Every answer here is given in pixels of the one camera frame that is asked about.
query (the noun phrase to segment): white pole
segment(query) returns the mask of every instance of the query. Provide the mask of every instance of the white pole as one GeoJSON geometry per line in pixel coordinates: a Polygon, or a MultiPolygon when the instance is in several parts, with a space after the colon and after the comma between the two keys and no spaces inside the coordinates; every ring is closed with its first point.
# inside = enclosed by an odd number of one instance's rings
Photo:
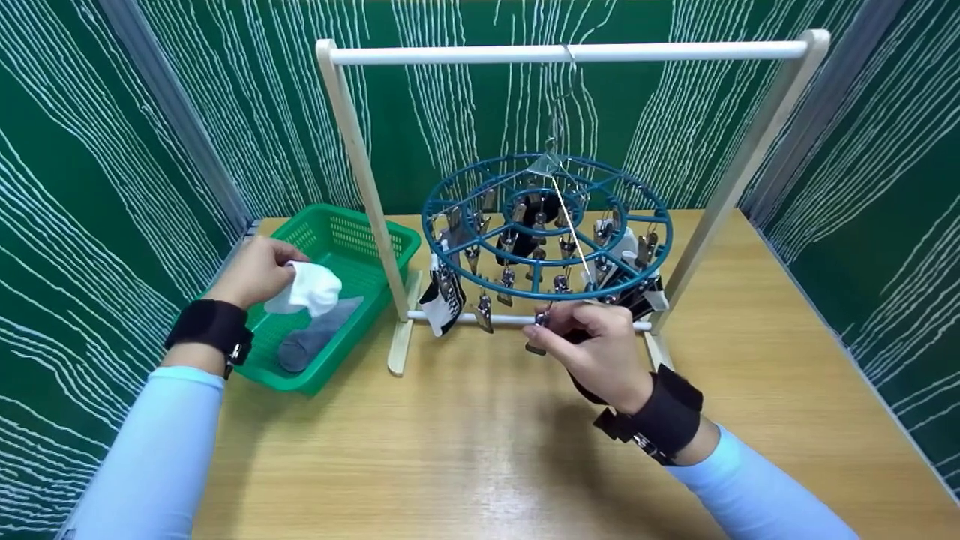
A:
{"type": "MultiPolygon", "coordinates": [[[[426,313],[416,309],[411,309],[407,311],[407,317],[415,321],[425,321],[426,313]]],[[[457,317],[457,322],[460,323],[476,323],[477,316],[473,313],[461,313],[457,317]]],[[[533,315],[497,315],[493,314],[490,316],[490,322],[494,326],[498,327],[524,327],[527,325],[534,324],[533,315]]],[[[649,331],[651,325],[648,321],[634,321],[634,331],[649,331]]]]}
{"type": "Polygon", "coordinates": [[[616,43],[595,45],[496,45],[490,47],[394,47],[332,49],[337,65],[424,63],[522,63],[583,61],[791,60],[806,41],[716,43],[616,43]]]}

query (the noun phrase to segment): green wall panel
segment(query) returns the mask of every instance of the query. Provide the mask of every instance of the green wall panel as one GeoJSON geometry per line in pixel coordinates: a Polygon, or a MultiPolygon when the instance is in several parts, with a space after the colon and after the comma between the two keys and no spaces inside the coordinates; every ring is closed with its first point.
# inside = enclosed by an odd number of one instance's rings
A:
{"type": "MultiPolygon", "coordinates": [[[[357,208],[313,56],[341,47],[790,39],[840,35],[856,0],[717,2],[138,0],[258,216],[357,208]]],[[[350,87],[388,213],[415,213],[468,163],[535,152],[558,104],[567,152],[701,208],[773,75],[771,61],[369,66],[350,87]]]]}
{"type": "Polygon", "coordinates": [[[0,536],[49,538],[236,239],[92,0],[0,2],[0,536]]]}
{"type": "Polygon", "coordinates": [[[960,1],[908,2],[759,226],[960,490],[960,1]]]}

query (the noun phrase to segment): green basket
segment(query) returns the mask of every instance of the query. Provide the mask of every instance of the green basket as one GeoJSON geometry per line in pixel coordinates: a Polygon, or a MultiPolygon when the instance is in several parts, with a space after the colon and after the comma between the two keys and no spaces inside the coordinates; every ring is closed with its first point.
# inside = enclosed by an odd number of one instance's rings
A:
{"type": "MultiPolygon", "coordinates": [[[[400,276],[406,280],[407,264],[420,246],[420,234],[395,223],[388,223],[387,231],[400,276]]],[[[284,315],[267,313],[262,305],[251,308],[248,325],[253,330],[253,346],[247,361],[236,371],[275,390],[314,395],[390,303],[390,287],[373,241],[370,220],[362,212],[313,205],[290,218],[273,237],[297,246],[311,261],[336,274],[344,284],[341,298],[364,297],[363,304],[300,373],[280,367],[276,351],[288,333],[310,323],[310,315],[306,310],[284,315]]]]}

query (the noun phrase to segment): wrist strap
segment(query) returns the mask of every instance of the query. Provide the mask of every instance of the wrist strap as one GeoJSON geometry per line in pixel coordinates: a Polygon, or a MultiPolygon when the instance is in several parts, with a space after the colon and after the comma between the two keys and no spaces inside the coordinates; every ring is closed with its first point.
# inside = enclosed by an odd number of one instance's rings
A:
{"type": "Polygon", "coordinates": [[[253,332],[246,325],[247,312],[241,307],[219,300],[195,300],[180,312],[163,348],[184,342],[210,345],[224,354],[226,379],[233,366],[243,364],[250,353],[253,332]]]}
{"type": "Polygon", "coordinates": [[[651,376],[653,394],[636,414],[606,408],[593,425],[611,439],[636,442],[660,464],[670,465],[673,456],[690,444],[700,427],[704,395],[664,365],[651,376]]]}

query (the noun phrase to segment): left hand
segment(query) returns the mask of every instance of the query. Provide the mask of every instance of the left hand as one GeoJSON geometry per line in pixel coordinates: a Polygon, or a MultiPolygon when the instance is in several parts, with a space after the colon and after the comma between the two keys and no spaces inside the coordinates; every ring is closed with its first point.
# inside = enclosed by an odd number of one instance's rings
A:
{"type": "Polygon", "coordinates": [[[230,302],[242,309],[266,302],[294,280],[290,260],[310,259],[291,244],[267,236],[254,236],[244,241],[220,279],[204,298],[230,302]]]}

